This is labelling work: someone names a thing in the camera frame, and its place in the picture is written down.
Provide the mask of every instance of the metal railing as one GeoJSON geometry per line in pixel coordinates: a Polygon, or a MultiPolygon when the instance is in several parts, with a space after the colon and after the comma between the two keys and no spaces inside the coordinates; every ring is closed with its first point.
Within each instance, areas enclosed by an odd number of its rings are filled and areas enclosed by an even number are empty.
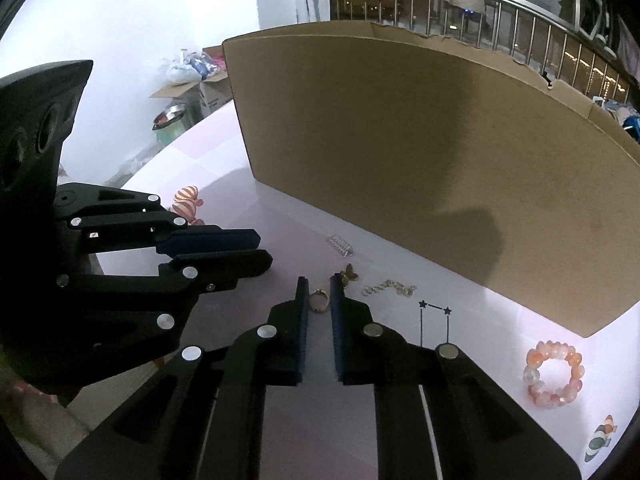
{"type": "Polygon", "coordinates": [[[588,97],[625,103],[629,99],[633,79],[620,63],[597,54],[593,41],[572,30],[571,23],[524,0],[485,0],[483,14],[441,0],[331,0],[331,10],[332,20],[369,20],[419,34],[454,36],[478,48],[509,54],[541,75],[563,79],[588,97]],[[518,41],[523,32],[526,44],[518,41]]]}

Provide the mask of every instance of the blue gripper pad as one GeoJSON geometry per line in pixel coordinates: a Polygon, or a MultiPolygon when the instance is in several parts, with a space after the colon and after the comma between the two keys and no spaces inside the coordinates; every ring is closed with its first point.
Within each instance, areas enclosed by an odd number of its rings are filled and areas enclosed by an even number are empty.
{"type": "Polygon", "coordinates": [[[271,308],[268,323],[277,327],[277,346],[263,358],[267,384],[295,386],[305,369],[306,325],[308,322],[309,282],[298,278],[296,299],[271,308]]]}
{"type": "Polygon", "coordinates": [[[156,252],[175,258],[178,254],[248,251],[257,249],[259,245],[260,235],[253,229],[190,226],[160,240],[156,244],[156,252]]]}
{"type": "Polygon", "coordinates": [[[365,325],[373,322],[369,305],[345,297],[340,274],[331,278],[330,305],[338,380],[345,385],[371,384],[378,372],[378,362],[362,335],[365,325]]]}

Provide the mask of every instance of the cardboard panel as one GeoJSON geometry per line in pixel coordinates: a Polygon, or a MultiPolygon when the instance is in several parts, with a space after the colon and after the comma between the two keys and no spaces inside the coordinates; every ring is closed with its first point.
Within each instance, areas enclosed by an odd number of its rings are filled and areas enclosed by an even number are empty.
{"type": "MultiPolygon", "coordinates": [[[[222,81],[226,79],[226,72],[220,72],[218,74],[210,75],[207,77],[203,83],[215,83],[217,81],[222,81]]],[[[150,97],[163,97],[163,98],[177,98],[184,95],[187,91],[192,89],[194,86],[199,85],[201,81],[196,81],[192,83],[185,83],[182,85],[165,85],[158,91],[151,94],[150,97]]]]}
{"type": "Polygon", "coordinates": [[[640,172],[588,99],[454,41],[284,30],[223,45],[257,180],[581,336],[640,299],[640,172]]]}

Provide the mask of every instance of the beaded bracelet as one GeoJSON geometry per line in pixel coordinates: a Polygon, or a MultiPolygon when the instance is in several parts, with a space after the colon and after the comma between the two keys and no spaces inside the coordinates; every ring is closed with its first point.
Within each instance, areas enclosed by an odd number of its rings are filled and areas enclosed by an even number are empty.
{"type": "Polygon", "coordinates": [[[527,353],[527,367],[524,369],[522,378],[527,384],[531,399],[541,408],[555,408],[574,402],[578,392],[582,389],[584,366],[582,355],[575,351],[573,346],[567,343],[556,341],[540,341],[535,348],[527,353]],[[544,389],[545,383],[540,380],[538,368],[547,359],[565,360],[571,367],[571,379],[564,388],[558,388],[554,393],[544,389]]]}

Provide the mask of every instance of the metal screw head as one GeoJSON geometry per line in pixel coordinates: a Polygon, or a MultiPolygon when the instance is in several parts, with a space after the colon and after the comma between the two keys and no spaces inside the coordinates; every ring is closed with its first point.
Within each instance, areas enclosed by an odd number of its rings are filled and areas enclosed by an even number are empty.
{"type": "Polygon", "coordinates": [[[171,314],[160,314],[160,316],[158,316],[158,319],[156,320],[156,323],[158,323],[158,326],[162,330],[171,330],[175,325],[174,316],[172,316],[171,314]]]}
{"type": "Polygon", "coordinates": [[[196,269],[195,267],[191,267],[191,266],[189,266],[189,267],[185,267],[185,268],[182,270],[182,275],[183,275],[185,278],[189,278],[190,280],[192,280],[193,278],[196,278],[196,277],[197,277],[197,275],[198,275],[198,269],[196,269]]]}
{"type": "Polygon", "coordinates": [[[66,274],[60,274],[56,278],[57,286],[67,286],[69,284],[69,277],[66,274]]]}
{"type": "Polygon", "coordinates": [[[195,361],[196,359],[199,359],[201,355],[202,350],[197,346],[187,346],[187,348],[182,351],[182,358],[185,361],[195,361]]]}
{"type": "Polygon", "coordinates": [[[378,323],[369,323],[362,329],[364,335],[369,337],[380,337],[382,335],[382,327],[378,323]]]}
{"type": "Polygon", "coordinates": [[[258,336],[263,339],[271,339],[278,333],[278,329],[273,325],[262,325],[258,327],[258,336]]]}
{"type": "Polygon", "coordinates": [[[438,352],[445,359],[455,359],[460,354],[458,347],[451,343],[444,343],[444,345],[440,345],[438,352]]]}

